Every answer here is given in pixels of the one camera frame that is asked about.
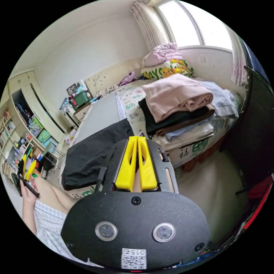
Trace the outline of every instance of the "window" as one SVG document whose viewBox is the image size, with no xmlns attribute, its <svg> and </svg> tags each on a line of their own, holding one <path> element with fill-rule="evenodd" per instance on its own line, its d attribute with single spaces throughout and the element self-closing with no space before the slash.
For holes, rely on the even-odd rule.
<svg viewBox="0 0 274 274">
<path fill-rule="evenodd" d="M 232 50 L 224 23 L 210 13 L 177 0 L 160 3 L 156 9 L 168 23 L 179 47 L 206 45 Z"/>
</svg>

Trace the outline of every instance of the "light blue folded clothes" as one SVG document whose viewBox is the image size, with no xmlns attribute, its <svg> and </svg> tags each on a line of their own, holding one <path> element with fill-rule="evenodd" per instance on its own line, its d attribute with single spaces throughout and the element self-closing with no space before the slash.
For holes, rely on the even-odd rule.
<svg viewBox="0 0 274 274">
<path fill-rule="evenodd" d="M 203 121 L 200 121 L 200 122 L 198 122 L 198 123 L 196 123 L 196 124 L 189 125 L 189 126 L 186 126 L 185 128 L 180 128 L 180 129 L 177 129 L 177 130 L 175 130 L 175 131 L 166 133 L 166 137 L 167 137 L 168 140 L 171 141 L 172 139 L 174 139 L 174 138 L 180 136 L 181 134 L 183 134 L 183 133 L 185 133 L 185 132 L 187 132 L 187 131 L 193 129 L 194 127 L 200 125 L 201 123 L 211 121 L 213 118 L 214 118 L 214 114 L 213 114 L 211 117 L 209 117 L 209 118 L 207 118 L 207 119 L 205 119 L 205 120 L 203 120 Z"/>
<path fill-rule="evenodd" d="M 227 89 L 220 88 L 214 82 L 198 81 L 205 88 L 213 93 L 213 101 L 211 105 L 215 109 L 215 116 L 217 117 L 229 117 L 236 119 L 239 117 L 237 108 L 233 103 L 233 95 Z"/>
</svg>

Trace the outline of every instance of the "hand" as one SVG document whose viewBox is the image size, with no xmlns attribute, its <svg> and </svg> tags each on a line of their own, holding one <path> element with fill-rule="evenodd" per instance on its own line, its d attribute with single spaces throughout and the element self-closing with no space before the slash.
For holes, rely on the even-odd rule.
<svg viewBox="0 0 274 274">
<path fill-rule="evenodd" d="M 37 186 L 34 183 L 34 178 L 32 176 L 29 177 L 29 182 L 31 183 L 31 187 L 38 192 Z M 24 186 L 24 183 L 22 180 L 20 180 L 20 185 L 21 185 L 21 193 L 23 197 L 23 203 L 29 206 L 33 206 L 36 201 L 36 196 L 28 190 L 27 187 Z"/>
</svg>

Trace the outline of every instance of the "beige folded clothes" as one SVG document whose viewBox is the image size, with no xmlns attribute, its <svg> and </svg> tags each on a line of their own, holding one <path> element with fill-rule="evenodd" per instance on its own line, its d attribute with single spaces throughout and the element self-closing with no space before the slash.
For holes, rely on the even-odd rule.
<svg viewBox="0 0 274 274">
<path fill-rule="evenodd" d="M 155 122 L 177 111 L 194 111 L 210 104 L 213 94 L 198 81 L 179 73 L 143 85 L 146 103 Z"/>
<path fill-rule="evenodd" d="M 199 123 L 203 120 L 208 119 L 209 117 L 211 117 L 215 113 L 215 109 L 213 108 L 212 105 L 207 105 L 207 108 L 208 108 L 208 113 L 206 113 L 204 116 L 201 116 L 199 118 L 195 118 L 195 119 L 192 119 L 192 120 L 183 121 L 181 123 L 178 123 L 178 124 L 172 125 L 172 126 L 168 126 L 166 128 L 158 129 L 156 131 L 156 135 L 157 136 L 165 135 L 169 132 L 176 131 L 176 130 L 181 129 L 181 128 L 185 128 L 185 127 L 188 127 L 190 125 L 194 125 L 194 124 L 197 124 L 197 123 Z"/>
<path fill-rule="evenodd" d="M 214 127 L 210 123 L 204 122 L 172 140 L 168 140 L 166 136 L 155 136 L 155 142 L 165 151 L 170 151 L 211 137 L 214 135 L 213 130 Z"/>
</svg>

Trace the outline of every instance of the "photo frame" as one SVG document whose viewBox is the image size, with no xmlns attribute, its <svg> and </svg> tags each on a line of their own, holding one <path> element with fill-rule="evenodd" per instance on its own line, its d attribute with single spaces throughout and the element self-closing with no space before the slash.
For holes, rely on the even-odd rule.
<svg viewBox="0 0 274 274">
<path fill-rule="evenodd" d="M 70 86 L 69 88 L 67 88 L 67 92 L 71 96 L 76 89 L 77 89 L 76 84 L 73 84 L 72 86 Z"/>
</svg>

